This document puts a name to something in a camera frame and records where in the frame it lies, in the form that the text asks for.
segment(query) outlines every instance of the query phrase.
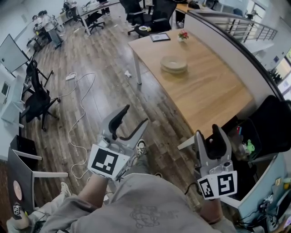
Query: gray t-shirt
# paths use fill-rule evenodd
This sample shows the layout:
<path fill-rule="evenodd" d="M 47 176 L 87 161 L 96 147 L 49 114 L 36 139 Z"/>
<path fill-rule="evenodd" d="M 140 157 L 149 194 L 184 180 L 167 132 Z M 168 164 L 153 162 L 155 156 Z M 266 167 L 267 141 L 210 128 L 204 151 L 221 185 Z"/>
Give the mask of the gray t-shirt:
<path fill-rule="evenodd" d="M 209 225 L 190 210 L 182 191 L 162 178 L 134 173 L 121 181 L 110 203 L 99 209 L 78 197 L 67 198 L 41 233 L 236 232 L 225 218 Z"/>

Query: power strip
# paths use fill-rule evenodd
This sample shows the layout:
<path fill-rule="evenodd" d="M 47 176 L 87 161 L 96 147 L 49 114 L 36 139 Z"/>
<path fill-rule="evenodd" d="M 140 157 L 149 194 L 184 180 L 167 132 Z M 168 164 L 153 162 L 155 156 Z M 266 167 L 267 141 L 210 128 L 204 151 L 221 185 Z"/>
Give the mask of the power strip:
<path fill-rule="evenodd" d="M 66 81 L 76 78 L 76 74 L 71 74 L 65 78 Z"/>

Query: stack of plates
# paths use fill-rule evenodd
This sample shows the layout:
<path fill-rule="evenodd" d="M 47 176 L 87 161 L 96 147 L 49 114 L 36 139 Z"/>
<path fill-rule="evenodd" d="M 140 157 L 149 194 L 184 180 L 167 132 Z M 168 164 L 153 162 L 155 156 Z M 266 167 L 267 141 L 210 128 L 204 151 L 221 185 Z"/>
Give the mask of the stack of plates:
<path fill-rule="evenodd" d="M 161 68 L 172 74 L 180 74 L 187 70 L 187 62 L 178 56 L 164 56 L 161 59 Z"/>

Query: white cable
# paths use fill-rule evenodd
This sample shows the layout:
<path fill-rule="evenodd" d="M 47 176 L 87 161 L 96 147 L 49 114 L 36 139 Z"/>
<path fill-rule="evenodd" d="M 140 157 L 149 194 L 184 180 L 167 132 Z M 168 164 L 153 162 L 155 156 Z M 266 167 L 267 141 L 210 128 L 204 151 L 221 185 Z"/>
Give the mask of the white cable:
<path fill-rule="evenodd" d="M 70 137 L 70 132 L 73 130 L 73 128 L 75 127 L 75 125 L 86 115 L 86 110 L 85 110 L 85 108 L 82 106 L 82 101 L 83 101 L 83 99 L 85 98 L 85 96 L 88 94 L 88 92 L 90 91 L 90 89 L 91 89 L 91 87 L 93 86 L 93 84 L 94 84 L 94 81 L 95 81 L 95 78 L 96 78 L 96 74 L 95 73 L 88 73 L 88 74 L 85 74 L 84 76 L 82 76 L 80 79 L 77 79 L 77 73 L 76 72 L 72 72 L 72 73 L 70 73 L 69 75 L 71 75 L 71 74 L 75 74 L 76 76 L 75 76 L 75 87 L 74 87 L 74 89 L 69 93 L 69 94 L 71 94 L 75 89 L 76 89 L 76 87 L 77 87 L 77 82 L 78 81 L 80 81 L 83 77 L 85 77 L 86 75 L 90 75 L 90 74 L 94 74 L 94 80 L 92 81 L 92 84 L 90 85 L 90 87 L 88 88 L 88 90 L 87 90 L 87 92 L 86 92 L 86 94 L 82 97 L 82 99 L 81 99 L 81 101 L 80 101 L 80 106 L 81 106 L 81 108 L 84 110 L 84 113 L 83 113 L 83 115 L 75 122 L 75 124 L 72 126 L 72 128 L 69 130 L 69 132 L 68 132 L 68 138 L 69 138 L 69 142 L 70 142 L 70 144 L 72 145 L 72 146 L 74 146 L 75 148 L 76 148 L 76 153 L 77 153 L 77 155 L 78 155 L 78 157 L 80 157 L 79 156 L 79 153 L 78 153 L 78 150 L 77 150 L 77 148 L 82 148 L 82 149 L 84 149 L 85 151 L 86 151 L 86 159 L 85 159 L 85 162 L 83 162 L 83 163 L 76 163 L 76 164 L 74 164 L 72 167 L 71 167 L 71 172 L 72 172 L 72 174 L 73 174 L 73 176 L 76 178 L 76 179 L 82 179 L 82 177 L 86 174 L 86 172 L 87 171 L 89 171 L 88 169 L 83 173 L 83 175 L 81 176 L 81 177 L 77 177 L 75 174 L 74 174 L 74 172 L 73 172 L 73 167 L 74 166 L 76 166 L 76 165 L 84 165 L 84 164 L 86 164 L 86 162 L 87 162 L 87 159 L 88 159 L 88 151 L 86 150 L 86 148 L 85 147 L 80 147 L 80 146 L 77 146 L 77 145 L 75 145 L 75 144 L 73 144 L 72 143 L 72 140 L 71 140 L 71 137 Z M 57 99 L 57 98 L 61 98 L 61 97 L 64 97 L 64 96 L 68 96 L 69 94 L 66 94 L 66 95 L 63 95 L 63 96 L 59 96 L 59 97 L 56 97 L 56 98 L 54 98 L 54 99 Z"/>
<path fill-rule="evenodd" d="M 85 74 L 83 77 L 81 77 L 79 80 L 77 80 L 77 73 L 76 72 L 72 72 L 72 73 L 70 73 L 69 74 L 69 76 L 70 75 L 72 75 L 72 74 L 75 74 L 76 76 L 75 76 L 75 88 L 69 93 L 69 94 L 71 94 L 75 89 L 76 89 L 76 87 L 77 87 L 77 82 L 78 81 L 80 81 L 84 76 L 86 76 L 86 75 L 89 75 L 89 74 L 95 74 L 95 73 L 89 73 L 89 74 Z M 56 98 L 52 98 L 51 100 L 54 100 L 54 99 L 58 99 L 58 98 L 61 98 L 61 97 L 64 97 L 64 96 L 68 96 L 69 94 L 66 94 L 66 95 L 63 95 L 63 96 L 58 96 L 58 97 L 56 97 Z"/>

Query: picture frame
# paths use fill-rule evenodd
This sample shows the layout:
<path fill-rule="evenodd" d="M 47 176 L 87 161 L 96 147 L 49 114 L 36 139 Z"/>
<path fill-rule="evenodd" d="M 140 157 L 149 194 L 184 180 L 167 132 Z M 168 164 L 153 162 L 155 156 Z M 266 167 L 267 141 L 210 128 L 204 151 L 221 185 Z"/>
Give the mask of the picture frame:
<path fill-rule="evenodd" d="M 152 34 L 150 35 L 151 40 L 153 42 L 158 42 L 158 41 L 170 41 L 170 37 L 166 33 L 159 33 L 159 34 Z"/>

